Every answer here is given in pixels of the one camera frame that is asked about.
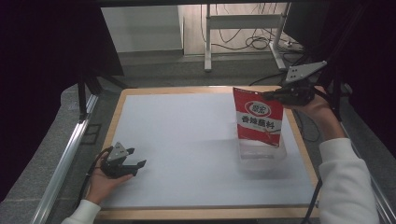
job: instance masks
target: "wooden frame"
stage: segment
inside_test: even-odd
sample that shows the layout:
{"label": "wooden frame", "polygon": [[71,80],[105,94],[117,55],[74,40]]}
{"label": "wooden frame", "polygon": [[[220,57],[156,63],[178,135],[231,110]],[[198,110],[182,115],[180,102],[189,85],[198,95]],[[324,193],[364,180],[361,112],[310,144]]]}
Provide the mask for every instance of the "wooden frame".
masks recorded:
{"label": "wooden frame", "polygon": [[[252,91],[273,91],[277,86],[237,87]],[[181,93],[225,93],[233,92],[233,87],[176,87],[176,88],[147,88],[127,89],[121,95],[117,108],[111,120],[103,148],[110,147],[113,136],[119,123],[122,107],[128,95],[146,94],[181,94]],[[297,123],[290,110],[286,111],[290,127],[299,147],[306,171],[311,183],[315,186],[318,182],[314,167],[306,151],[303,138],[300,135]],[[281,218],[304,217],[306,206],[282,207],[225,207],[225,208],[150,208],[150,209],[104,209],[99,212],[98,219],[114,220],[193,220],[193,219],[248,219],[248,218]],[[314,208],[311,217],[318,217],[318,209]]]}

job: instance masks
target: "red packet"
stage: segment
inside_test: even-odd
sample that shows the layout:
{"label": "red packet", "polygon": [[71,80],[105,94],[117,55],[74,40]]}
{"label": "red packet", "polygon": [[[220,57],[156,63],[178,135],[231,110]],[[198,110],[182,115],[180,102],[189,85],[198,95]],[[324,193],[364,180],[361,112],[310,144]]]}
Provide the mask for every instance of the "red packet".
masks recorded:
{"label": "red packet", "polygon": [[233,88],[238,138],[279,147],[283,105],[265,101],[262,92]]}

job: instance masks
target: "person's left hand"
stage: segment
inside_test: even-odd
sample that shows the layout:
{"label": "person's left hand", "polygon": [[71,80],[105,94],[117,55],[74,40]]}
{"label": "person's left hand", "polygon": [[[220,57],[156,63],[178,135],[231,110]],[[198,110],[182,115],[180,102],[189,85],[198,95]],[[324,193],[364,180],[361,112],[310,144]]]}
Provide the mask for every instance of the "person's left hand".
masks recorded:
{"label": "person's left hand", "polygon": [[102,159],[106,154],[107,153],[104,153],[101,159],[96,163],[95,169],[91,175],[90,190],[85,198],[86,200],[96,204],[99,204],[103,199],[105,199],[116,186],[133,177],[133,175],[124,175],[117,179],[107,177],[100,169]]}

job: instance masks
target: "white sweater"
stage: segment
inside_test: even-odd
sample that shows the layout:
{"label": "white sweater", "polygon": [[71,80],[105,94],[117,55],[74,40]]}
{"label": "white sweater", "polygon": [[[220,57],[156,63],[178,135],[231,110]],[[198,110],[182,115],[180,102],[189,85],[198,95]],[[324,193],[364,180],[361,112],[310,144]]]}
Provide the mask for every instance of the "white sweater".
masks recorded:
{"label": "white sweater", "polygon": [[[366,163],[353,152],[350,140],[338,138],[319,146],[323,186],[319,211],[322,224],[377,224],[378,214]],[[82,200],[63,224],[93,223],[100,206]]]}

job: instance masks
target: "gray carpet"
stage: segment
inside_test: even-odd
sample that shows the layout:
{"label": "gray carpet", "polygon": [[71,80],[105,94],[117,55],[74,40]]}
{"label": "gray carpet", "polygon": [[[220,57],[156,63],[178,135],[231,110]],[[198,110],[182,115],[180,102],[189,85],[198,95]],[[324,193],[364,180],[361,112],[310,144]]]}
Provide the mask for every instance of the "gray carpet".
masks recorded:
{"label": "gray carpet", "polygon": [[[204,71],[203,57],[181,57],[180,55],[153,55],[136,58],[121,55],[125,77],[118,80],[131,87],[176,87],[176,86],[240,86],[272,74],[278,73],[275,61],[270,54],[215,56],[211,73]],[[276,85],[279,77],[266,79],[258,84]],[[109,122],[113,116],[121,89],[115,84],[100,78],[104,88],[92,113],[90,128],[78,147],[78,152],[67,174],[63,187],[53,205],[47,223],[60,223],[73,213],[78,192],[86,171],[104,143]],[[48,185],[51,175],[62,156],[67,142],[78,122],[77,87],[64,91],[62,106],[46,138],[40,145],[5,201],[0,204],[0,224],[29,223]],[[343,98],[341,115],[346,130],[350,134],[361,156],[367,161],[370,171],[388,197],[396,204],[396,161],[381,144],[378,138],[362,122],[353,108]],[[313,122],[301,115],[296,117],[304,124],[302,133],[311,160],[318,171],[320,156],[318,144],[320,135]],[[100,127],[99,134],[92,135]],[[299,223],[300,219],[237,220],[227,223]],[[132,223],[132,221],[96,221],[95,223]],[[134,223],[176,223],[176,222],[134,222]],[[189,223],[225,223],[225,221],[194,221]]]}

